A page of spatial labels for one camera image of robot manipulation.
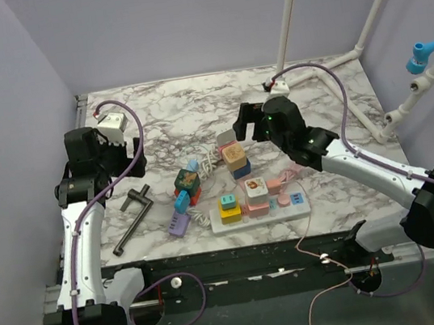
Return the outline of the white tiger cube adapter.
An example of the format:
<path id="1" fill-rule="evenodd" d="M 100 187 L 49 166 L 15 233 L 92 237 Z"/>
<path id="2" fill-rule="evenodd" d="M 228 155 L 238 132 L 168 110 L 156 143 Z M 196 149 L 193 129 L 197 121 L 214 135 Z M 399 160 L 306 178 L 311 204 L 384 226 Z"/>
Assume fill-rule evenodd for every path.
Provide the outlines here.
<path id="1" fill-rule="evenodd" d="M 249 206 L 261 205 L 268 200 L 268 186 L 262 177 L 254 177 L 244 181 L 246 201 Z"/>

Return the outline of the teal plug adapter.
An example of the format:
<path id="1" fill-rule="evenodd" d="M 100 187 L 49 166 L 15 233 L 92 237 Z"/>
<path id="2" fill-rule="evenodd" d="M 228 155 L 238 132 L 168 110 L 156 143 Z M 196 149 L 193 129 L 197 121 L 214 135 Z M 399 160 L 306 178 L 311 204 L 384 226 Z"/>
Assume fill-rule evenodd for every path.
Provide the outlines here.
<path id="1" fill-rule="evenodd" d="M 223 195 L 219 198 L 219 204 L 223 210 L 234 209 L 238 206 L 238 199 L 234 194 Z"/>

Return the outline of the pink cube socket adapter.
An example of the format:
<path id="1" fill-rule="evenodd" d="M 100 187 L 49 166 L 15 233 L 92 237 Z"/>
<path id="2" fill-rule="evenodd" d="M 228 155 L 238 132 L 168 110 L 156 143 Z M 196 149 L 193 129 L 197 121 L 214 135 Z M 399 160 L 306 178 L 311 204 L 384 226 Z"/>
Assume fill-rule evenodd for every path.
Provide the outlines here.
<path id="1" fill-rule="evenodd" d="M 249 218 L 264 217 L 269 214 L 270 203 L 268 201 L 261 204 L 247 204 L 246 209 L 248 210 Z"/>

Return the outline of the white power strip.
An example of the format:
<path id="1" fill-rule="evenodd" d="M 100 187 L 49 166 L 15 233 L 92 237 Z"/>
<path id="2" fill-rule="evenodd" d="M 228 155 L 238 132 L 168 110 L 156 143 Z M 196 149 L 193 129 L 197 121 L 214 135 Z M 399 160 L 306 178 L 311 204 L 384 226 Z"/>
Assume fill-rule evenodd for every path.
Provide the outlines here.
<path id="1" fill-rule="evenodd" d="M 302 192 L 282 192 L 268 198 L 267 203 L 252 205 L 245 202 L 238 208 L 209 212 L 214 235 L 226 235 L 268 226 L 289 220 L 301 219 L 311 214 L 310 201 Z"/>

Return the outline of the yellow cube socket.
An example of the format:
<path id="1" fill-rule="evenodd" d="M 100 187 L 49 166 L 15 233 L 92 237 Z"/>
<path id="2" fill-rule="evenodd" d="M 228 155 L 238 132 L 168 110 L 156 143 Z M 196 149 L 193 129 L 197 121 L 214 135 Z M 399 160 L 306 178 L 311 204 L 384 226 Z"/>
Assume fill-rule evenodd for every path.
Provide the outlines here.
<path id="1" fill-rule="evenodd" d="M 238 203 L 238 199 L 236 198 L 227 205 L 223 203 L 223 198 L 219 199 L 218 212 L 223 226 L 240 222 L 242 220 L 241 205 Z"/>

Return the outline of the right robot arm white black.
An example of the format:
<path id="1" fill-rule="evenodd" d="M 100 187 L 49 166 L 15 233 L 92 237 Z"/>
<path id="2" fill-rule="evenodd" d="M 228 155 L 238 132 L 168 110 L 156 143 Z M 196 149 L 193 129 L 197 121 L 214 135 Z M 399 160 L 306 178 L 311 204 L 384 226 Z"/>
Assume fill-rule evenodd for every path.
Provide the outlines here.
<path id="1" fill-rule="evenodd" d="M 254 141 L 271 141 L 300 166 L 355 180 L 401 205 L 397 213 L 352 227 L 343 240 L 349 262 L 363 265 L 375 251 L 401 243 L 434 249 L 434 168 L 427 171 L 349 149 L 337 133 L 307 126 L 297 105 L 284 96 L 242 103 L 238 111 L 233 124 L 238 141 L 252 123 Z"/>

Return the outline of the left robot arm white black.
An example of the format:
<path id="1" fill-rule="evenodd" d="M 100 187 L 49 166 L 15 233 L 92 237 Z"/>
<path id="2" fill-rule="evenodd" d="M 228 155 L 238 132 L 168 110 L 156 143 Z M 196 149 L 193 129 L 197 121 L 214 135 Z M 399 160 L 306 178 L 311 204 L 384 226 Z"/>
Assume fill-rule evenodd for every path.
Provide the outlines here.
<path id="1" fill-rule="evenodd" d="M 100 248 L 108 185 L 122 174 L 143 177 L 147 164 L 139 137 L 128 158 L 126 124 L 120 117 L 64 136 L 68 160 L 54 189 L 65 229 L 64 270 L 56 311 L 44 316 L 44 325 L 129 325 L 131 301 L 146 300 L 155 291 L 153 277 L 139 268 L 119 270 L 109 286 L 103 284 Z"/>

